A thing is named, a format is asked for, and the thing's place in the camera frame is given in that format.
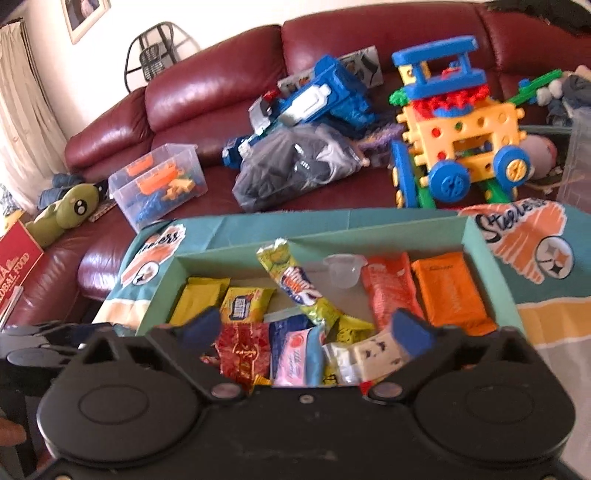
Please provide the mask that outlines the person's left hand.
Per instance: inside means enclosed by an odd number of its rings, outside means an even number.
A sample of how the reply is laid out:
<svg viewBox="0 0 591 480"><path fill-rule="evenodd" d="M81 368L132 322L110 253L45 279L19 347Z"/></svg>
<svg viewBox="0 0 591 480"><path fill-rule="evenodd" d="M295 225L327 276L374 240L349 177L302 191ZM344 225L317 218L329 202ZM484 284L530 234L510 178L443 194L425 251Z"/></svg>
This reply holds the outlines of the person's left hand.
<svg viewBox="0 0 591 480"><path fill-rule="evenodd" d="M0 418L0 446L14 447L27 440L27 433L23 426L6 418Z"/></svg>

